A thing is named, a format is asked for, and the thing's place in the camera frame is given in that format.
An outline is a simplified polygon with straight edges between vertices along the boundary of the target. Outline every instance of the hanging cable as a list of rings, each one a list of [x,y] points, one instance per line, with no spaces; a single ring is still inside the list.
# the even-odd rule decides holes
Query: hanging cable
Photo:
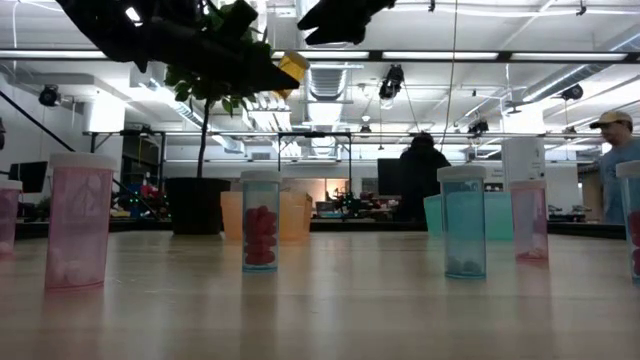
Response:
[[[440,152],[444,150],[444,141],[447,138],[447,130],[449,129],[449,116],[451,115],[451,98],[453,97],[453,75],[456,68],[456,45],[458,38],[458,0],[456,0],[456,13],[453,18],[453,57],[451,60],[451,77],[449,78],[449,101],[447,102],[447,116],[444,124],[444,132],[440,142]]]
[[[407,83],[403,80],[402,84],[404,85],[404,91],[407,93],[407,100],[409,100],[409,108],[411,109],[411,116],[413,116],[413,122],[416,124],[416,130],[420,132],[420,125],[418,125],[418,119],[416,119],[416,113],[413,111],[413,105],[411,104],[411,97],[409,96],[409,88],[407,87]]]

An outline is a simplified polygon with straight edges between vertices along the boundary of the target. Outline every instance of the security camera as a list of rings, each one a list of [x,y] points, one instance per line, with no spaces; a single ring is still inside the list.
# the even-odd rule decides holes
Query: security camera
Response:
[[[62,101],[62,96],[58,92],[58,85],[45,85],[38,101],[46,107],[59,106]]]

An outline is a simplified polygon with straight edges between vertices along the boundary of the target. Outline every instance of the clear plastic cup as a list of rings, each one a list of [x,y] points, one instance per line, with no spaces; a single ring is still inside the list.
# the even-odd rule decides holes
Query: clear plastic cup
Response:
[[[101,286],[109,237],[115,159],[94,154],[54,154],[53,194],[45,288]]]
[[[242,181],[244,272],[278,270],[280,173],[245,171]]]
[[[546,188],[544,180],[509,184],[517,260],[549,261]]]
[[[0,180],[0,259],[13,255],[20,181]]]
[[[438,170],[447,277],[484,279],[487,275],[485,177],[486,170],[482,166]]]
[[[640,285],[640,161],[618,164],[616,174],[622,186],[631,279]]]

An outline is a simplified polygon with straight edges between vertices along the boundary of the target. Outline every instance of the desk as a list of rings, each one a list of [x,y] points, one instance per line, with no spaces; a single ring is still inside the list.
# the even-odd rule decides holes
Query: desk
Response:
[[[550,268],[490,243],[488,279],[445,279],[422,233],[312,233],[280,271],[240,245],[113,234],[103,290],[44,296],[46,242],[0,262],[3,359],[639,359],[622,241],[552,236]]]

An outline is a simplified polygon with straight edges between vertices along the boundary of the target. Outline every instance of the man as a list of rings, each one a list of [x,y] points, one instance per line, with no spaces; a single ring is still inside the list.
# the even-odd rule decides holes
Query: man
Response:
[[[600,129],[602,137],[611,144],[611,151],[600,160],[600,178],[604,186],[604,218],[608,224],[624,224],[622,190],[616,177],[616,165],[640,160],[640,141],[633,139],[633,119],[622,111],[602,114],[600,120],[591,124]]]
[[[424,198],[440,194],[438,169],[451,164],[434,145],[433,137],[423,132],[400,156],[403,186],[398,217],[402,220],[424,222]]]

